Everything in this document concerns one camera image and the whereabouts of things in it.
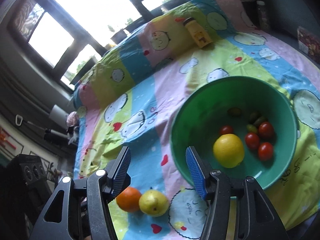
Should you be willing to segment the red cherry tomato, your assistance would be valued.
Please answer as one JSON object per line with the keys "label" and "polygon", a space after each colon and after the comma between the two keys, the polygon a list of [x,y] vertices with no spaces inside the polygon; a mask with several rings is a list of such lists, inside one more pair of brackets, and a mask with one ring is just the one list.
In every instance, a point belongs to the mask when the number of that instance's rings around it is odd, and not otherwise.
{"label": "red cherry tomato", "polygon": [[273,146],[269,142],[263,142],[258,148],[258,158],[261,161],[268,161],[273,157]]}
{"label": "red cherry tomato", "polygon": [[274,136],[274,127],[268,121],[263,122],[258,128],[258,133],[263,139],[271,139]]}

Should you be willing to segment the yellow lemon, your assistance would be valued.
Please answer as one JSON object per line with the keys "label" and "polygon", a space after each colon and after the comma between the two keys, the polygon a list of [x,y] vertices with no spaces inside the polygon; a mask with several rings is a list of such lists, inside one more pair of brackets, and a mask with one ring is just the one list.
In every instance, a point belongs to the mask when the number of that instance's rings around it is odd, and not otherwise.
{"label": "yellow lemon", "polygon": [[238,166],[245,157],[242,140],[234,134],[221,135],[213,144],[213,155],[225,168]]}

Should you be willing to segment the white lamp shade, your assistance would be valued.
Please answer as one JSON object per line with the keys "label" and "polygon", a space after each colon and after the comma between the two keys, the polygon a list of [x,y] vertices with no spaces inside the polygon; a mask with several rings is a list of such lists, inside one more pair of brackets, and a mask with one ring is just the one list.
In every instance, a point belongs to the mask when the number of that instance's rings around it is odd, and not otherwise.
{"label": "white lamp shade", "polygon": [[67,128],[68,113],[58,105],[54,105],[49,113],[49,119],[58,124],[62,128]]}

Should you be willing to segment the small green olive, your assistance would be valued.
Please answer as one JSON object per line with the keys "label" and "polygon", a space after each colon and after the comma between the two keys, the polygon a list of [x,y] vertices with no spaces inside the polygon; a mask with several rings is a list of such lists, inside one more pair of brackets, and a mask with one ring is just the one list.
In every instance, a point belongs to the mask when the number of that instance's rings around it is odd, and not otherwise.
{"label": "small green olive", "polygon": [[247,124],[246,129],[247,129],[248,133],[255,133],[255,134],[258,133],[258,129],[252,124]]}

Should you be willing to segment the pink crumpled cloth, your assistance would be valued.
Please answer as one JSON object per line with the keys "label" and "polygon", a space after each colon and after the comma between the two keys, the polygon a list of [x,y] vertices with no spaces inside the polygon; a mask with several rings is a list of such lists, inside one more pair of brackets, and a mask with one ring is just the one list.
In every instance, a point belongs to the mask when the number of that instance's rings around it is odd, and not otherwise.
{"label": "pink crumpled cloth", "polygon": [[67,127],[75,127],[79,125],[79,115],[76,111],[73,111],[67,116],[66,125]]}

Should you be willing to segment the green olive fruit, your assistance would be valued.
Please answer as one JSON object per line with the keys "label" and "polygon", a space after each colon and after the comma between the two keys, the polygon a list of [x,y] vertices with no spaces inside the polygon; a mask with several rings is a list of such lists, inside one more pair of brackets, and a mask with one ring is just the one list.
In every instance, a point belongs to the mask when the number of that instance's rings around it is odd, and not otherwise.
{"label": "green olive fruit", "polygon": [[231,117],[238,118],[242,115],[242,110],[238,107],[228,109],[227,114]]}

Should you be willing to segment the dark window frame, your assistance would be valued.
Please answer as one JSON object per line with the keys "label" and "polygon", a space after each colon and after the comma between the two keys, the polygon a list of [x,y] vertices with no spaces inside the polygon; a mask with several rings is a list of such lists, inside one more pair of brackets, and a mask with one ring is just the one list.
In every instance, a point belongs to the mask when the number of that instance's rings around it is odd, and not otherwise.
{"label": "dark window frame", "polygon": [[119,33],[161,15],[172,1],[15,0],[4,24],[36,70],[72,92],[87,61],[100,59]]}

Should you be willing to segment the yellow pear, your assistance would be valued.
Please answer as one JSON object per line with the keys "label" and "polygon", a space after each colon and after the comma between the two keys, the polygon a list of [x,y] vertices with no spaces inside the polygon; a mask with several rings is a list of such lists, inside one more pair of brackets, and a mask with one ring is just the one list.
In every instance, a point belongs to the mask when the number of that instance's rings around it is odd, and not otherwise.
{"label": "yellow pear", "polygon": [[167,212],[169,200],[165,194],[151,187],[141,195],[139,208],[148,216],[160,217]]}

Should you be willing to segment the snack packet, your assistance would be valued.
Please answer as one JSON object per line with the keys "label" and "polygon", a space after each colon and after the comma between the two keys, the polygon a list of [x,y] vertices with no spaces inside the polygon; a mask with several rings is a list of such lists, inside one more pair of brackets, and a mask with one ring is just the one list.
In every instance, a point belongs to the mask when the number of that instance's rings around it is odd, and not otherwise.
{"label": "snack packet", "polygon": [[319,64],[319,38],[303,27],[297,29],[299,49]]}

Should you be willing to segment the orange fruit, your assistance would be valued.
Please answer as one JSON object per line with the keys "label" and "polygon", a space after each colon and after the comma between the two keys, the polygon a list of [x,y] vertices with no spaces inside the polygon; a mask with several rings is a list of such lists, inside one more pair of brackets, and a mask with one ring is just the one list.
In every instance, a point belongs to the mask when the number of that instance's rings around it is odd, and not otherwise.
{"label": "orange fruit", "polygon": [[140,210],[139,200],[142,194],[134,187],[128,186],[116,197],[116,203],[125,212],[133,213]]}

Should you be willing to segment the green plastic bowl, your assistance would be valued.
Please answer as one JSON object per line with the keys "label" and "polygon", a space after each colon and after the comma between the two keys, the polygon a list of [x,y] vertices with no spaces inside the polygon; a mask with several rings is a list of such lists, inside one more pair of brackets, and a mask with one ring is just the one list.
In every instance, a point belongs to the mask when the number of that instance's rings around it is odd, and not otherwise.
{"label": "green plastic bowl", "polygon": [[[227,114],[238,107],[238,118]],[[230,125],[241,140],[247,134],[246,125],[252,112],[259,111],[274,127],[273,157],[260,161],[258,154],[245,147],[245,157],[234,168],[221,166],[213,155],[213,144],[219,138],[222,126]],[[201,159],[212,168],[221,170],[231,178],[253,176],[263,189],[271,187],[287,170],[296,150],[299,123],[287,96],[271,84],[253,77],[230,76],[204,85],[182,105],[171,127],[172,158],[182,177],[192,184],[185,160],[187,147],[194,146]]]}

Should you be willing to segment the dark grey sofa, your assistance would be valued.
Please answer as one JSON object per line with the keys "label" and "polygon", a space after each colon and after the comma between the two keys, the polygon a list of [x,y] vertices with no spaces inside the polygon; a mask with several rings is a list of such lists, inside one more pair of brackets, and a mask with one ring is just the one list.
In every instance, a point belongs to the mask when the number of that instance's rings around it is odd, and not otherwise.
{"label": "dark grey sofa", "polygon": [[260,26],[257,1],[265,3],[269,22],[267,33],[298,49],[298,28],[319,38],[319,0],[251,0],[244,2],[245,12]]}

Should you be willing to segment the black plant pot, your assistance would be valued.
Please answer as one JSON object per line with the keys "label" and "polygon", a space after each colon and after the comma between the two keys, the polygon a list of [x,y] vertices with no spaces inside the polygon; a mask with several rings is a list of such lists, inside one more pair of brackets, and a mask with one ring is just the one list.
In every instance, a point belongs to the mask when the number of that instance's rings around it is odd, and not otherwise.
{"label": "black plant pot", "polygon": [[123,40],[127,38],[127,33],[124,29],[120,29],[118,32],[116,32],[112,37],[111,40],[115,44],[120,44]]}

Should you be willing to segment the colourful cartoon bed sheet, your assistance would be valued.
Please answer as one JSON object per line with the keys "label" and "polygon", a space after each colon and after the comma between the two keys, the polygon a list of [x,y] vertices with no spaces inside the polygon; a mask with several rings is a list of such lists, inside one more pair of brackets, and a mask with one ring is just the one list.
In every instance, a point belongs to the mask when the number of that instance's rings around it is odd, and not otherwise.
{"label": "colourful cartoon bed sheet", "polygon": [[[183,22],[193,17],[212,44],[199,48]],[[131,184],[164,193],[162,217],[125,213],[110,204],[119,239],[197,239],[205,204],[178,171],[170,133],[193,92],[230,76],[249,76],[284,93],[299,130],[287,170],[267,190],[285,228],[319,210],[319,69],[285,42],[258,30],[240,0],[193,0],[160,16],[103,57],[79,82],[74,104],[80,138],[74,177],[84,178],[132,152]]]}

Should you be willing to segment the yellow bear bottle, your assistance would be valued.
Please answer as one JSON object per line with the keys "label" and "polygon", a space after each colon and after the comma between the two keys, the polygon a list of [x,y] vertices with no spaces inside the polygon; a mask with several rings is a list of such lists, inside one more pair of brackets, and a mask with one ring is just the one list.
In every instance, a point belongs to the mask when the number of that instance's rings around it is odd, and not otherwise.
{"label": "yellow bear bottle", "polygon": [[194,42],[199,48],[204,48],[209,44],[212,44],[212,39],[205,29],[193,18],[187,18],[183,22],[183,26],[189,31]]}

